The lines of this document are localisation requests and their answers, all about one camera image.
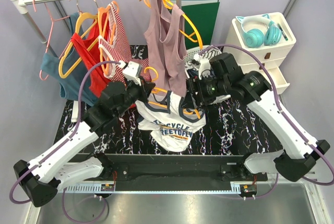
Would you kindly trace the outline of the yellow-orange plastic hanger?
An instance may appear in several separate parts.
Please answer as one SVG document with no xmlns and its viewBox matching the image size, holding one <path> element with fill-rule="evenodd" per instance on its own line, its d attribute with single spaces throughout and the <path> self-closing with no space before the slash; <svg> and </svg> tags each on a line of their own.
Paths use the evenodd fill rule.
<svg viewBox="0 0 334 224">
<path fill-rule="evenodd" d="M 184 106 L 185 98 L 174 92 L 155 86 L 148 101 L 143 104 L 145 110 L 153 113 L 167 113 L 173 115 L 172 118 L 183 118 L 186 121 L 199 121 L 205 116 L 205 112 L 201 109 L 191 109 L 190 106 Z"/>
</svg>

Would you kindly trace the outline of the white printed tank top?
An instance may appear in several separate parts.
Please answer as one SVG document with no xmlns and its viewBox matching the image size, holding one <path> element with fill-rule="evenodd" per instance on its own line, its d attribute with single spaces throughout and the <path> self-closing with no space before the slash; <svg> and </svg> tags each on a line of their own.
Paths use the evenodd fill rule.
<svg viewBox="0 0 334 224">
<path fill-rule="evenodd" d="M 137 100 L 136 108 L 140 117 L 138 128 L 150 131 L 151 137 L 165 150 L 182 152 L 188 147 L 193 134 L 206 125 L 206 114 L 199 121 L 186 121 L 172 118 L 167 113 L 153 113 L 143 108 L 143 102 Z"/>
</svg>

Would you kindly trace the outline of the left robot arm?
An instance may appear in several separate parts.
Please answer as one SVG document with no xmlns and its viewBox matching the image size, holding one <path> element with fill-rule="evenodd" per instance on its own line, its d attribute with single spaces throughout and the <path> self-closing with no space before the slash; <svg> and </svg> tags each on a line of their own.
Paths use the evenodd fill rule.
<svg viewBox="0 0 334 224">
<path fill-rule="evenodd" d="M 41 207 L 59 191 L 75 183 L 112 177 L 113 162 L 102 153 L 68 167 L 65 164 L 111 129 L 136 101 L 147 102 L 154 87 L 153 82 L 143 79 L 139 84 L 134 81 L 127 85 L 121 81 L 109 83 L 97 103 L 67 135 L 34 160 L 16 162 L 14 172 L 29 201 L 35 207 Z"/>
</svg>

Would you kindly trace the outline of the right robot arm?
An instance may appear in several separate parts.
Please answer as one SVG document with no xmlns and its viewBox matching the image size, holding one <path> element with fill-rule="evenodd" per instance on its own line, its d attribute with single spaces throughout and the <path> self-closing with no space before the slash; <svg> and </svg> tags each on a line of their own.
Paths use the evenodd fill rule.
<svg viewBox="0 0 334 224">
<path fill-rule="evenodd" d="M 219 97 L 230 95 L 253 111 L 274 133 L 283 149 L 245 156 L 237 167 L 238 177 L 249 180 L 256 173 L 278 173 L 296 182 L 306 179 L 317 160 L 327 162 L 330 145 L 317 140 L 291 116 L 278 99 L 277 89 L 269 74 L 255 70 L 243 73 L 232 54 L 222 53 L 211 59 L 195 54 L 193 64 L 198 75 L 187 80 L 191 105 L 203 108 Z"/>
</svg>

